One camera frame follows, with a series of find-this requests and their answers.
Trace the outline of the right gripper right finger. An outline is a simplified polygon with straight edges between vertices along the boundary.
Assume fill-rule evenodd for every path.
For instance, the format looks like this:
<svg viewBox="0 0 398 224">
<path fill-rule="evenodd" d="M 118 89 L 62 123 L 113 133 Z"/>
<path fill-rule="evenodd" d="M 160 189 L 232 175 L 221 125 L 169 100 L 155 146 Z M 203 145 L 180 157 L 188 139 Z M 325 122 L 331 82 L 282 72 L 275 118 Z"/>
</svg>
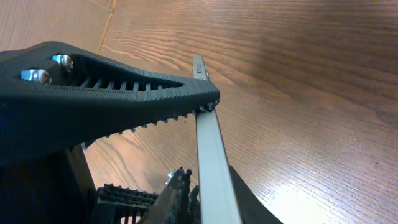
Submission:
<svg viewBox="0 0 398 224">
<path fill-rule="evenodd" d="M 229 165 L 229 173 L 244 224 L 282 224 L 253 194 L 236 170 Z"/>
</svg>

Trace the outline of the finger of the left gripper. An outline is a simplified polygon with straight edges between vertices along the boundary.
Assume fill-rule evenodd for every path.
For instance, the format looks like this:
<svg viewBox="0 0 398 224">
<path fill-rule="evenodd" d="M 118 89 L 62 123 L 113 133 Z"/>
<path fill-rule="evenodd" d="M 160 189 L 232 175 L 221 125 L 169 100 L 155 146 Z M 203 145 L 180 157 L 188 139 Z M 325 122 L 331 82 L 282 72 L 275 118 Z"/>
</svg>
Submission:
<svg viewBox="0 0 398 224">
<path fill-rule="evenodd" d="M 156 193 L 104 184 L 96 191 L 90 223 L 136 223 L 137 218 L 142 218 L 158 198 Z"/>
<path fill-rule="evenodd" d="M 169 180 L 149 211 L 139 220 L 141 224 L 199 224 L 201 223 L 200 188 L 190 188 L 191 170 L 183 167 L 169 173 Z"/>
</svg>

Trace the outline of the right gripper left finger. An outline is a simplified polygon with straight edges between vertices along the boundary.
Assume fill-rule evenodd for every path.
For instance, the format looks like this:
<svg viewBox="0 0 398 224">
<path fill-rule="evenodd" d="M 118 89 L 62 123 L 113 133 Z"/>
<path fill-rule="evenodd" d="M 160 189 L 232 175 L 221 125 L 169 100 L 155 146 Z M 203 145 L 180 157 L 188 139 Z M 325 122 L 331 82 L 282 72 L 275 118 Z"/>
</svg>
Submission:
<svg viewBox="0 0 398 224">
<path fill-rule="evenodd" d="M 214 108 L 209 81 L 141 70 L 63 42 L 1 53 L 1 165 Z"/>
</svg>

